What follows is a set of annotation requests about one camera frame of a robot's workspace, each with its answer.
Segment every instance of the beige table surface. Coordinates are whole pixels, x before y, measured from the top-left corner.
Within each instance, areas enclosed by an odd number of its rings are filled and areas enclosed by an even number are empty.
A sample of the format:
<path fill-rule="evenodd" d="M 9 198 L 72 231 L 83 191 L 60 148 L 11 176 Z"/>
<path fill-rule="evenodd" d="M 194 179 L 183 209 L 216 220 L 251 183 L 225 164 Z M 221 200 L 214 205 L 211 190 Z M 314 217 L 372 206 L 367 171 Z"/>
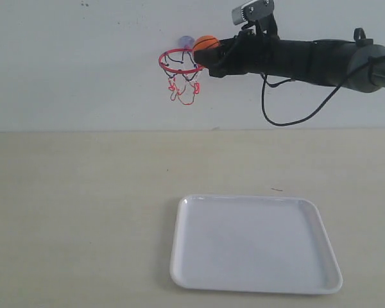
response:
<path fill-rule="evenodd" d="M 191 193 L 311 200 L 343 289 L 176 287 L 176 208 Z M 385 307 L 385 130 L 0 133 L 0 307 Z"/>

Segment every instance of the white tray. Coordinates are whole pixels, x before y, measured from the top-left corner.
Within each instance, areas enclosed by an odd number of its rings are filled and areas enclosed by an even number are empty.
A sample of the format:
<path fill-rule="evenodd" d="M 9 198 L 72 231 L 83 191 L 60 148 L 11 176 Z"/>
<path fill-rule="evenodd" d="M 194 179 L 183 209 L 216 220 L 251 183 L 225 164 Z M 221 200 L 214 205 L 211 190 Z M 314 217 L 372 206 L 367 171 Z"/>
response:
<path fill-rule="evenodd" d="M 343 283 L 318 209 L 296 198 L 182 199 L 170 270 L 187 289 L 324 295 Z"/>

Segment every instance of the basketball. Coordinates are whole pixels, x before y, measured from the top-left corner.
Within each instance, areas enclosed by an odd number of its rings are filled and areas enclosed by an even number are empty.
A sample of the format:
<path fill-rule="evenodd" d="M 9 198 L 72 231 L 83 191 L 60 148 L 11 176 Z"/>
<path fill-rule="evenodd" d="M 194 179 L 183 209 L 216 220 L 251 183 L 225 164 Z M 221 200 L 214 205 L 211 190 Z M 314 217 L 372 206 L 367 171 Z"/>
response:
<path fill-rule="evenodd" d="M 215 48 L 219 45 L 219 40 L 216 37 L 213 37 L 212 35 L 205 35 L 195 41 L 192 50 L 195 52 L 197 50 Z"/>

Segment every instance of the white wall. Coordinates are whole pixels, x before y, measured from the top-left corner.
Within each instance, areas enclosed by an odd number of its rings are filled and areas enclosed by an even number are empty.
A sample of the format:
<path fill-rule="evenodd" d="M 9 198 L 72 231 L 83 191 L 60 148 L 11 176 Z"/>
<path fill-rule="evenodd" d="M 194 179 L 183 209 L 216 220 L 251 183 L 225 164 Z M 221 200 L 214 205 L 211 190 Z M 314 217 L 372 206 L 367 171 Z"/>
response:
<path fill-rule="evenodd" d="M 182 35 L 239 31 L 239 0 L 0 0 L 0 131 L 269 128 L 259 114 L 261 79 L 201 76 L 192 107 L 169 100 L 158 55 Z M 275 0 L 283 39 L 352 39 L 362 26 L 385 45 L 385 1 Z M 295 83 L 268 94 L 290 121 L 328 89 Z M 385 126 L 385 90 L 342 90 L 302 127 Z"/>

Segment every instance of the white plate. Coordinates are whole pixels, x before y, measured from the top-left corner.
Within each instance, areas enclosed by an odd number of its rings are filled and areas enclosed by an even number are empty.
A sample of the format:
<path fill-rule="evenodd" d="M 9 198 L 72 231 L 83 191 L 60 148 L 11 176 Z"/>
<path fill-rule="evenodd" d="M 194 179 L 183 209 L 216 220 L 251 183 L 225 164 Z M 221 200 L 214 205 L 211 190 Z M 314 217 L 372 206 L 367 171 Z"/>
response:
<path fill-rule="evenodd" d="M 187 289 L 305 295 L 343 283 L 315 205 L 258 196 L 182 199 L 171 277 Z"/>

